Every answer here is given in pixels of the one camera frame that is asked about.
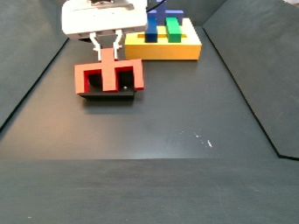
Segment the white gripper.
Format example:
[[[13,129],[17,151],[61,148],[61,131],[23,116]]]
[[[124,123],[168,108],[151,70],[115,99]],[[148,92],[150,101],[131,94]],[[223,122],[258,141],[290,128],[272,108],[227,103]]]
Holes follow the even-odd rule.
[[[116,32],[114,55],[122,49],[123,32],[147,28],[147,0],[67,0],[61,6],[61,30],[69,39],[90,38],[102,61],[99,35]]]

